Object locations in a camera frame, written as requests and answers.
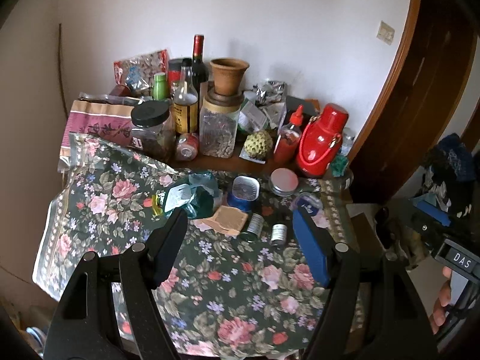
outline wooden door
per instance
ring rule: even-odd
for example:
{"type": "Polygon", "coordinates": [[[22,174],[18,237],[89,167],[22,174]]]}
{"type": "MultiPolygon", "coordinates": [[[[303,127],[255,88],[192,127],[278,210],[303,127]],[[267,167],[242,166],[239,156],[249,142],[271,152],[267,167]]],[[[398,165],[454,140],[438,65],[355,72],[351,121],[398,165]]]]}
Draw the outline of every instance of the wooden door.
{"type": "Polygon", "coordinates": [[[421,0],[402,71],[351,163],[354,202],[384,203],[418,168],[457,107],[476,38],[452,0],[421,0]]]}

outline green fruit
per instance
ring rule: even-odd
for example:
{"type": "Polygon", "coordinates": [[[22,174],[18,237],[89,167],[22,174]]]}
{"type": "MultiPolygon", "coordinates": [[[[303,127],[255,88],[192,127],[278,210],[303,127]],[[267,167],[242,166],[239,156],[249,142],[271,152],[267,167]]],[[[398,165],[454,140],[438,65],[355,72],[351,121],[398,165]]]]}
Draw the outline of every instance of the green fruit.
{"type": "Polygon", "coordinates": [[[260,130],[247,137],[243,145],[245,151],[251,158],[265,159],[273,147],[272,137],[265,130],[260,130]]]}

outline foil container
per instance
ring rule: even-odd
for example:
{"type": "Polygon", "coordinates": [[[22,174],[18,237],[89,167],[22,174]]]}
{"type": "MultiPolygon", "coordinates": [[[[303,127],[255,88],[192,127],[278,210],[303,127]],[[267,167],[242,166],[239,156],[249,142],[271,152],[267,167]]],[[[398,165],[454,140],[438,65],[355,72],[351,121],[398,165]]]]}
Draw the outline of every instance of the foil container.
{"type": "Polygon", "coordinates": [[[285,100],[287,95],[287,83],[284,81],[266,80],[255,85],[253,90],[257,93],[257,104],[269,105],[285,100]]]}

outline terracotta pot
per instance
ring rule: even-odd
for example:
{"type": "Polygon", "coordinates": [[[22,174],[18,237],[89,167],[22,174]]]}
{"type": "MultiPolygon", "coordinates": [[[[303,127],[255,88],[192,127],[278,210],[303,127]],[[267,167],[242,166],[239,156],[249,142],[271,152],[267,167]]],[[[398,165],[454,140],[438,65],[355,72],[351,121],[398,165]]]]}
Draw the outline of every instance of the terracotta pot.
{"type": "Polygon", "coordinates": [[[218,58],[210,61],[215,93],[233,96],[238,93],[243,74],[250,67],[248,62],[236,58],[218,58]]]}

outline human hand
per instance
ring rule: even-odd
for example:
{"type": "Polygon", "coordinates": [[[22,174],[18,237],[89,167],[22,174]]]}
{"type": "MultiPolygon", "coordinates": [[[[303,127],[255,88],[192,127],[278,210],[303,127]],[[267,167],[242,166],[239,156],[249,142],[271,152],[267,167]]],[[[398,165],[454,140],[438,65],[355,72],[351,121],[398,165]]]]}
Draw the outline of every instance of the human hand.
{"type": "Polygon", "coordinates": [[[446,281],[440,292],[438,293],[438,299],[433,305],[433,313],[430,315],[430,325],[433,334],[437,334],[438,329],[445,323],[445,310],[443,309],[450,303],[452,299],[452,290],[450,288],[450,278],[452,277],[452,270],[446,266],[442,269],[443,276],[445,276],[448,281],[446,281]]]}

